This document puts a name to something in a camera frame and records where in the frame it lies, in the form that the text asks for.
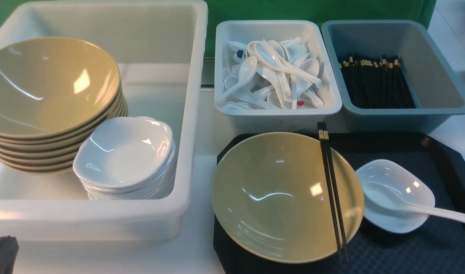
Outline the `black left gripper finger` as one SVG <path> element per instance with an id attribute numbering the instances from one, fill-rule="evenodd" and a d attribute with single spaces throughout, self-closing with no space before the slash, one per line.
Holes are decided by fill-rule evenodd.
<path id="1" fill-rule="evenodd" d="M 16 237 L 0 237 L 0 274 L 13 273 L 18 251 L 19 244 Z"/>

